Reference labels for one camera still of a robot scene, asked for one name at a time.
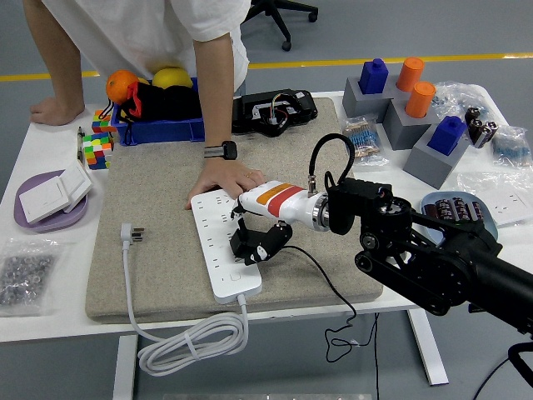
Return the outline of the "person's left hand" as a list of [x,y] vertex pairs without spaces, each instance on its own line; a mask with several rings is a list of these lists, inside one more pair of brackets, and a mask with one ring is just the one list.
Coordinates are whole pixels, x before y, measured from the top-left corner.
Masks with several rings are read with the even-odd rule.
[[266,182],[262,171],[251,169],[238,160],[225,160],[220,157],[206,158],[202,172],[187,196],[186,210],[192,208],[192,198],[196,195],[223,189],[232,199]]

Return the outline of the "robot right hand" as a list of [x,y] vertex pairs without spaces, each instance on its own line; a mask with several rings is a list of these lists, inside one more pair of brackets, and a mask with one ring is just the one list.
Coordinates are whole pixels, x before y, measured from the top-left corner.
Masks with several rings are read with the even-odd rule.
[[[267,232],[252,231],[246,227],[245,213],[276,223]],[[290,183],[270,181],[241,194],[231,218],[237,221],[237,230],[230,240],[233,254],[246,265],[260,263],[275,256],[288,243],[295,222],[318,232],[329,229],[327,195],[310,194]]]

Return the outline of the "person's right hand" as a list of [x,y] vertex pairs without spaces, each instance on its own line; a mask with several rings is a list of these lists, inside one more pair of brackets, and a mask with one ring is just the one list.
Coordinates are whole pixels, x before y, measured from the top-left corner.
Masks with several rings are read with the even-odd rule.
[[30,107],[30,121],[48,126],[62,126],[74,121],[84,110],[84,102],[63,103],[54,97],[47,97]]

